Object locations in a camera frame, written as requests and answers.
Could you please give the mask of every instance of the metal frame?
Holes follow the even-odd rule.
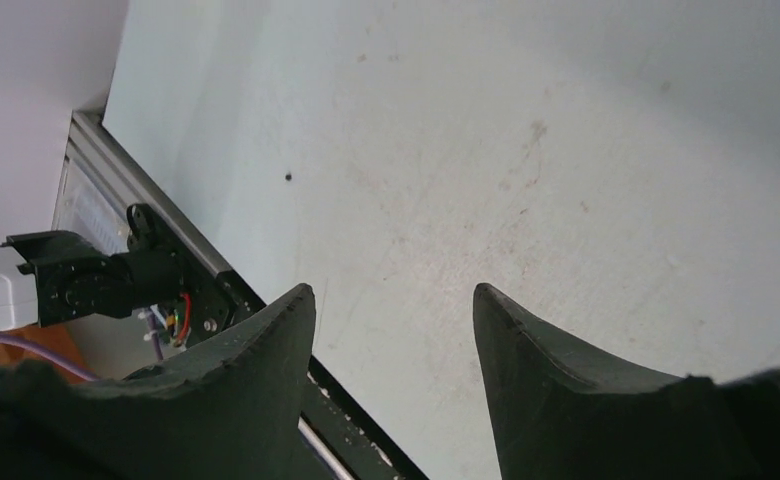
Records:
[[[134,203],[149,204],[213,276],[231,272],[228,262],[110,136],[100,120],[97,113],[73,113],[66,160],[74,162],[117,211]],[[329,478],[426,478],[316,357],[310,359],[308,377],[299,432],[321,459]]]

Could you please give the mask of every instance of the white table surface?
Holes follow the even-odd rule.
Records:
[[[132,2],[105,126],[434,479],[498,478],[477,282],[780,365],[780,2]],[[292,181],[285,175],[292,174]]]

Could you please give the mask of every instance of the orange object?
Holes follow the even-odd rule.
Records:
[[[178,338],[175,339],[175,342],[178,344],[184,343],[184,338],[187,336],[187,333],[190,331],[190,312],[192,311],[192,302],[190,301],[190,294],[189,293],[182,293],[181,297],[184,298],[184,325],[181,327],[181,332],[178,334]]]
[[[9,330],[4,333],[39,343],[43,347],[46,347],[53,352],[66,357],[76,365],[79,365],[85,369],[87,368],[87,364],[84,362],[84,357],[81,356],[81,351],[78,350],[78,346],[75,345],[75,342],[69,335],[69,331],[66,330],[64,325],[52,325],[45,328],[40,328],[37,325],[28,325],[27,327]],[[16,365],[26,358],[36,358],[38,360],[47,361],[39,355],[31,353],[27,350],[23,350],[19,347],[0,344],[0,365]],[[57,370],[57,372],[60,373],[60,375],[65,378],[67,382],[84,382],[84,380],[81,378],[78,378],[77,376],[58,367],[57,365],[53,363],[51,363],[51,365],[54,366],[54,369]]]

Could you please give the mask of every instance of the purple cable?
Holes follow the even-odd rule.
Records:
[[[145,315],[146,323],[149,325],[149,331],[153,332],[152,346],[154,346],[154,355],[157,357],[157,361],[160,362],[163,360],[163,350],[160,348],[160,339],[157,338],[157,323],[155,323],[157,320],[154,319],[154,313],[152,313],[150,310],[146,310]]]
[[[75,365],[68,358],[52,352],[51,350],[45,348],[39,343],[32,342],[30,340],[25,340],[24,338],[21,337],[8,335],[6,333],[0,333],[0,343],[3,343],[5,345],[13,345],[14,347],[25,349],[31,353],[36,353],[37,355],[45,358],[46,360],[51,361],[52,363],[58,365],[59,367],[62,367],[64,370],[67,370],[70,373],[83,378],[84,380],[88,380],[90,382],[101,380],[93,373],[87,371],[84,368],[79,367],[78,365]]]

